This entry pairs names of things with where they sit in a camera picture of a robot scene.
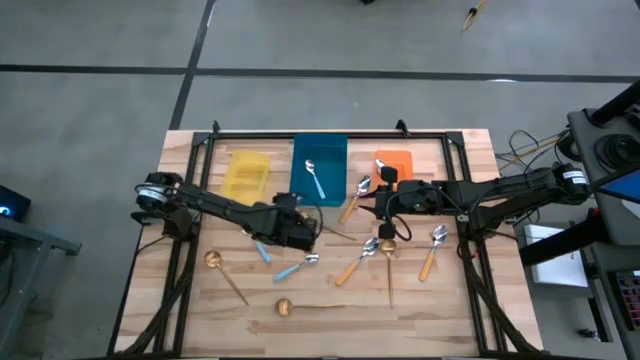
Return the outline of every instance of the light blue handle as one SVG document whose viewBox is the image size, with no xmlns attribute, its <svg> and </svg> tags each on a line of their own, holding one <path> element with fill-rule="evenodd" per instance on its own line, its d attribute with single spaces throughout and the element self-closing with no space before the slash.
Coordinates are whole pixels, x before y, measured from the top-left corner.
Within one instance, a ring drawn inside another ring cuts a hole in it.
<svg viewBox="0 0 640 360">
<path fill-rule="evenodd" d="M 313 174 L 313 180 L 316 182 L 316 187 L 318 188 L 318 193 L 320 194 L 320 199 L 325 199 L 326 196 L 324 195 L 324 191 L 322 190 L 322 186 L 320 186 L 320 182 L 318 181 L 318 178 L 316 177 L 315 174 Z"/>
<path fill-rule="evenodd" d="M 264 245 L 262 245 L 261 242 L 256 241 L 256 249 L 258 249 L 258 252 L 260 253 L 260 255 L 262 255 L 264 262 L 266 262 L 267 264 L 271 264 L 271 256 L 267 254 L 267 250 L 264 248 Z"/>
<path fill-rule="evenodd" d="M 276 276 L 273 277 L 273 281 L 279 281 L 282 280 L 284 278 L 286 278 L 287 276 L 289 276 L 292 272 L 298 270 L 298 268 L 300 268 L 300 264 L 298 265 L 293 265 L 292 267 L 280 272 L 279 274 L 277 274 Z"/>
</svg>

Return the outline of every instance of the spoon handle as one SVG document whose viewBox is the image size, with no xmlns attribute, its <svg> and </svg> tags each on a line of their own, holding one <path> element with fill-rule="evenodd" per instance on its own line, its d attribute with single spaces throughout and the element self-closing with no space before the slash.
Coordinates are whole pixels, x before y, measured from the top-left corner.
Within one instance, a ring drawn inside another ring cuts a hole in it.
<svg viewBox="0 0 640 360">
<path fill-rule="evenodd" d="M 295 305 L 299 309 L 338 309 L 347 307 L 347 305 Z"/>
<path fill-rule="evenodd" d="M 429 275 L 429 270 L 431 269 L 431 264 L 433 264 L 435 255 L 436 247 L 434 246 L 429 252 L 429 256 L 427 256 L 427 261 L 425 261 L 424 266 L 422 266 L 422 271 L 420 271 L 420 281 L 425 281 L 427 279 L 427 275 Z"/>
<path fill-rule="evenodd" d="M 336 229 L 334 229 L 334 228 L 332 228 L 332 227 L 327 226 L 326 224 L 325 224 L 325 225 L 323 225 L 323 226 L 322 226 L 322 228 L 323 228 L 323 229 L 326 229 L 326 230 L 328 230 L 328 231 L 331 231 L 332 233 L 334 233 L 334 234 L 336 234 L 336 235 L 340 235 L 340 236 L 342 236 L 342 237 L 343 237 L 343 238 L 345 238 L 345 239 L 349 239 L 349 240 L 351 240 L 351 241 L 358 241 L 358 239 L 354 238 L 353 236 L 349 236 L 349 235 L 347 235 L 347 234 L 345 234 L 345 233 L 343 233 L 343 232 L 340 232 L 340 231 L 338 231 L 338 230 L 336 230 Z"/>
<path fill-rule="evenodd" d="M 351 265 L 349 265 L 349 267 L 347 268 L 347 270 L 345 270 L 342 273 L 342 275 L 338 276 L 338 278 L 336 279 L 337 286 L 342 286 L 342 284 L 344 284 L 344 282 L 347 281 L 349 276 L 351 276 L 351 273 L 353 272 L 353 270 L 355 270 L 358 267 L 358 264 L 360 264 L 360 260 L 362 260 L 362 258 L 356 259 L 356 261 L 352 262 Z"/>
<path fill-rule="evenodd" d="M 222 276 L 224 276 L 225 280 L 227 280 L 227 282 L 229 283 L 229 285 L 231 285 L 231 287 L 233 288 L 233 291 L 236 292 L 236 294 L 238 294 L 238 296 L 240 296 L 240 298 L 242 299 L 242 301 L 244 301 L 245 304 L 247 304 L 247 306 L 249 305 L 249 302 L 247 301 L 247 299 L 244 297 L 244 295 L 242 295 L 242 292 L 240 291 L 240 289 L 238 289 L 238 287 L 236 286 L 236 284 L 233 282 L 233 280 L 231 280 L 231 278 L 229 277 L 229 275 L 227 275 L 227 272 L 224 271 L 224 269 L 220 266 L 218 266 L 218 269 L 220 269 L 220 272 L 222 273 Z"/>
<path fill-rule="evenodd" d="M 357 202 L 358 202 L 358 196 L 354 196 L 353 199 L 351 199 L 351 201 L 349 202 L 349 206 L 347 206 L 347 208 L 344 209 L 344 212 L 340 217 L 340 224 L 344 224 L 347 222 L 347 219 L 349 218 L 349 215 L 351 215 L 351 212 L 353 211 L 353 208 L 356 206 Z"/>
<path fill-rule="evenodd" d="M 325 199 L 324 191 L 322 190 L 322 186 L 320 186 L 320 182 L 318 181 L 318 177 L 316 174 L 313 174 L 313 181 L 316 182 L 316 187 L 318 188 L 318 193 L 320 194 L 320 199 Z"/>
<path fill-rule="evenodd" d="M 285 269 L 285 270 L 279 272 L 276 276 L 273 277 L 273 280 L 274 281 L 280 281 L 280 280 L 286 278 L 292 272 L 298 270 L 300 268 L 300 266 L 301 266 L 300 264 L 296 264 L 296 265 L 293 265 L 292 267 L 290 267 L 288 269 Z"/>
<path fill-rule="evenodd" d="M 387 276 L 389 278 L 389 307 L 393 309 L 393 277 L 391 276 L 391 257 L 387 255 Z"/>
<path fill-rule="evenodd" d="M 258 252 L 260 253 L 260 256 L 262 256 L 262 259 L 264 260 L 264 262 L 266 262 L 267 264 L 271 264 L 271 256 L 269 256 L 269 254 L 267 253 L 267 250 L 264 248 L 264 245 L 262 245 L 261 242 L 256 241 L 256 249 L 258 249 Z"/>
</svg>

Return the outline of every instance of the blue tray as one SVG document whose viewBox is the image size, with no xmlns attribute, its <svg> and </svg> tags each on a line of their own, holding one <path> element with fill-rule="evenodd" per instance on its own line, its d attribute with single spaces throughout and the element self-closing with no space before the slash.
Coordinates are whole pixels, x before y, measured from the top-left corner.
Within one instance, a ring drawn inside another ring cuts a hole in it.
<svg viewBox="0 0 640 360">
<path fill-rule="evenodd" d="M 326 198 L 320 199 L 318 189 L 304 166 L 310 159 Z M 293 142 L 291 184 L 289 191 L 305 196 L 299 205 L 340 207 L 347 197 L 347 137 L 345 135 L 299 134 Z"/>
</svg>

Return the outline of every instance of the wooden tabletop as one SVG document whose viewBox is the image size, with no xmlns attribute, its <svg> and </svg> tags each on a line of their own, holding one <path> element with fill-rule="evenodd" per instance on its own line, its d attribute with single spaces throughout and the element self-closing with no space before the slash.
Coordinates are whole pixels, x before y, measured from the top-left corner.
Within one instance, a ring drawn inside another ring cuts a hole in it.
<svg viewBox="0 0 640 360">
<path fill-rule="evenodd" d="M 474 181 L 497 177 L 489 132 L 462 130 Z M 192 131 L 170 131 L 165 139 L 159 171 L 185 175 Z M 217 192 L 235 150 L 250 149 L 270 156 L 264 201 L 287 192 L 293 155 L 292 140 L 217 140 L 209 178 L 209 191 Z M 371 174 L 376 150 L 409 150 L 414 178 L 446 180 L 441 143 L 436 140 L 350 140 L 347 193 L 363 175 Z M 461 178 L 454 150 L 456 173 Z M 202 154 L 198 171 L 201 169 Z M 196 171 L 195 178 L 200 178 Z M 201 357 L 403 357 L 477 355 L 469 299 L 462 267 L 456 255 L 458 237 L 452 217 L 407 216 L 413 240 L 397 239 L 392 258 L 395 306 L 389 307 L 387 265 L 378 253 L 363 261 L 342 287 L 336 276 L 357 258 L 366 239 L 377 234 L 378 221 L 356 210 L 341 226 L 342 208 L 323 208 L 325 223 L 356 237 L 351 241 L 323 233 L 315 251 L 320 261 L 281 282 L 273 276 L 303 260 L 293 249 L 268 247 L 273 262 L 266 264 L 252 240 L 237 225 L 205 216 L 187 318 L 183 356 Z M 431 232 L 446 224 L 449 236 L 439 247 L 426 282 L 418 273 L 432 246 Z M 501 231 L 512 232 L 507 226 Z M 160 237 L 161 226 L 145 229 L 140 246 Z M 534 346 L 541 348 L 529 290 L 516 243 L 504 237 L 487 241 L 498 301 L 509 318 Z M 215 249 L 224 269 L 242 290 L 250 306 L 233 292 L 217 269 L 205 266 L 204 254 Z M 155 244 L 136 260 L 116 350 L 129 346 L 148 324 L 162 297 L 171 241 Z M 295 305 L 346 305 L 337 309 L 294 309 L 291 316 L 276 314 L 278 299 Z M 482 304 L 490 348 L 495 349 L 489 313 Z M 170 318 L 167 342 L 173 339 L 175 314 Z"/>
</svg>

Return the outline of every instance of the utensil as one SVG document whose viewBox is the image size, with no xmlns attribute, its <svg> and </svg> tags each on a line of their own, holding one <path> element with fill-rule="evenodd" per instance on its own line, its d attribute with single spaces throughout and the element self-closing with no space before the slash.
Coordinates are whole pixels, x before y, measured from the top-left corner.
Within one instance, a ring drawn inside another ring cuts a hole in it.
<svg viewBox="0 0 640 360">
<path fill-rule="evenodd" d="M 376 170 L 378 171 L 378 174 L 380 174 L 380 171 L 382 171 L 382 168 L 385 166 L 387 166 L 387 164 L 385 164 L 384 161 L 376 159 Z"/>
<path fill-rule="evenodd" d="M 349 278 L 353 270 L 355 270 L 358 267 L 358 264 L 360 264 L 360 261 L 367 256 L 375 255 L 379 246 L 380 246 L 380 239 L 378 239 L 377 237 L 372 237 L 369 240 L 367 240 L 364 243 L 364 246 L 362 247 L 362 255 L 360 255 L 359 258 L 357 258 L 354 262 L 352 262 L 351 265 L 349 265 L 349 267 L 347 268 L 347 270 L 345 270 L 342 273 L 342 275 L 338 276 L 338 278 L 336 279 L 336 285 L 342 286 L 342 284 L 344 284 L 344 282 L 347 281 L 347 279 Z"/>
<path fill-rule="evenodd" d="M 309 254 L 304 258 L 303 262 L 301 262 L 300 264 L 293 265 L 292 267 L 281 271 L 280 273 L 278 273 L 276 276 L 273 277 L 273 280 L 274 281 L 282 280 L 282 279 L 286 278 L 287 276 L 289 276 L 292 272 L 294 272 L 294 271 L 300 269 L 301 267 L 303 267 L 304 265 L 315 264 L 315 263 L 318 262 L 318 260 L 320 260 L 320 255 L 318 255 L 318 254 Z"/>
<path fill-rule="evenodd" d="M 242 229 L 242 233 L 245 236 L 250 236 L 249 233 L 244 231 L 244 229 Z M 264 262 L 266 262 L 267 264 L 271 264 L 271 256 L 269 256 L 269 253 L 267 253 L 267 249 L 264 247 L 264 244 L 260 241 L 254 241 L 253 239 L 251 241 L 256 244 L 256 250 L 258 250 L 258 253 L 260 254 L 260 256 L 262 256 L 262 260 L 264 260 Z"/>
<path fill-rule="evenodd" d="M 222 273 L 222 276 L 224 276 L 225 280 L 227 280 L 229 285 L 231 285 L 231 287 L 236 292 L 236 294 L 240 296 L 240 298 L 242 299 L 242 301 L 244 301 L 245 304 L 249 305 L 249 302 L 247 301 L 247 299 L 245 299 L 244 295 L 242 295 L 242 292 L 240 292 L 240 289 L 238 289 L 238 287 L 233 282 L 233 280 L 231 280 L 229 275 L 227 275 L 227 272 L 224 271 L 224 269 L 222 268 L 222 255 L 220 255 L 219 252 L 213 251 L 213 250 L 207 251 L 207 253 L 204 254 L 204 262 L 210 268 L 218 268 Z"/>
<path fill-rule="evenodd" d="M 391 254 L 396 251 L 396 242 L 385 240 L 380 243 L 380 252 L 387 255 L 387 278 L 389 280 L 389 307 L 393 308 L 393 282 L 391 280 Z"/>
<path fill-rule="evenodd" d="M 304 161 L 304 167 L 307 169 L 309 173 L 311 173 L 311 175 L 313 175 L 313 180 L 316 182 L 316 187 L 318 188 L 320 199 L 325 199 L 326 196 L 324 195 L 324 191 L 322 191 L 322 186 L 320 186 L 320 182 L 318 181 L 318 177 L 316 176 L 316 173 L 315 173 L 316 165 L 313 163 L 313 161 L 307 159 Z"/>
<path fill-rule="evenodd" d="M 299 309 L 331 309 L 346 307 L 346 305 L 296 305 L 295 307 Z M 276 312 L 280 316 L 291 315 L 293 308 L 294 306 L 291 303 L 291 300 L 287 298 L 282 298 L 276 302 Z"/>
<path fill-rule="evenodd" d="M 356 203 L 358 202 L 358 198 L 366 194 L 367 191 L 369 191 L 370 186 L 371 186 L 371 176 L 365 175 L 362 178 L 362 180 L 360 180 L 358 185 L 356 185 L 356 194 L 353 196 L 353 199 L 351 199 L 351 202 L 349 202 L 349 206 L 347 206 L 347 208 L 344 210 L 344 213 L 342 213 L 342 216 L 340 217 L 340 224 L 344 224 L 347 222 L 349 215 L 351 215 L 353 208 L 356 206 Z"/>
<path fill-rule="evenodd" d="M 438 245 L 442 244 L 447 239 L 448 233 L 449 230 L 447 230 L 447 227 L 444 225 L 439 225 L 435 230 L 433 230 L 433 247 L 429 252 L 429 256 L 427 256 L 427 261 L 425 261 L 422 266 L 422 271 L 420 271 L 420 281 L 425 281 L 427 279 L 427 275 L 431 269 L 431 264 L 436 256 L 436 249 L 438 248 Z"/>
<path fill-rule="evenodd" d="M 349 236 L 349 235 L 347 235 L 347 234 L 345 234 L 343 232 L 340 232 L 340 231 L 338 231 L 338 230 L 336 230 L 336 229 L 334 229 L 332 227 L 327 226 L 326 224 L 322 225 L 322 228 L 326 229 L 327 231 L 330 231 L 330 232 L 332 232 L 332 233 L 334 233 L 336 235 L 340 235 L 343 238 L 346 238 L 346 239 L 349 239 L 349 240 L 353 240 L 353 241 L 358 241 L 358 239 L 354 238 L 353 236 Z"/>
<path fill-rule="evenodd" d="M 264 262 L 266 262 L 267 264 L 271 264 L 271 256 L 269 256 L 269 254 L 267 253 L 267 250 L 264 248 L 264 245 L 260 241 L 256 241 L 255 243 L 256 243 L 256 249 L 260 253 L 260 256 L 262 256 L 262 259 L 264 260 Z"/>
</svg>

